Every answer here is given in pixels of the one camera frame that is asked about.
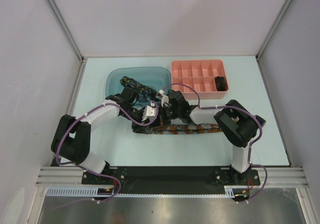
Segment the orange floral tie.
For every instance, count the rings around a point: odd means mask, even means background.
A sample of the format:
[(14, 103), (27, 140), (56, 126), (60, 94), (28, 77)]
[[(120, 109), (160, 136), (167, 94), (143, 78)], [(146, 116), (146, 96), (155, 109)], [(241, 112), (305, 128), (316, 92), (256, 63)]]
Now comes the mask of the orange floral tie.
[(137, 126), (132, 129), (138, 134), (161, 134), (161, 135), (180, 135), (180, 134), (207, 134), (222, 132), (217, 124), (170, 124), (159, 127), (142, 127)]

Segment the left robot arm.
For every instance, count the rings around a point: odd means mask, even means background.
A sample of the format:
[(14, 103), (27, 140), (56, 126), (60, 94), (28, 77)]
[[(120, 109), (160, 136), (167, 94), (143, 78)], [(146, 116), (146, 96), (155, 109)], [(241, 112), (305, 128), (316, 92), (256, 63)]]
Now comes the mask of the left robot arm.
[(126, 87), (122, 93), (109, 95), (102, 104), (80, 117), (64, 115), (57, 126), (51, 150), (59, 166), (73, 164), (93, 172), (101, 184), (110, 179), (109, 164), (91, 151), (91, 133), (105, 122), (123, 116), (139, 127), (149, 127), (159, 115), (159, 106), (152, 100), (144, 109), (132, 106), (135, 90)]

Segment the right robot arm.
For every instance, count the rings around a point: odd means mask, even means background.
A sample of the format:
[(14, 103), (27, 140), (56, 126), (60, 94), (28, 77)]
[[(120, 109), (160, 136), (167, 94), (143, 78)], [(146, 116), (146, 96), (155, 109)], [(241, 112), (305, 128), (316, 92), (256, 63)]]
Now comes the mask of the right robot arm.
[(252, 115), (238, 101), (224, 106), (191, 105), (180, 91), (160, 90), (161, 107), (156, 134), (207, 134), (222, 132), (232, 144), (231, 180), (243, 184), (251, 170), (252, 145), (262, 136), (266, 120)]

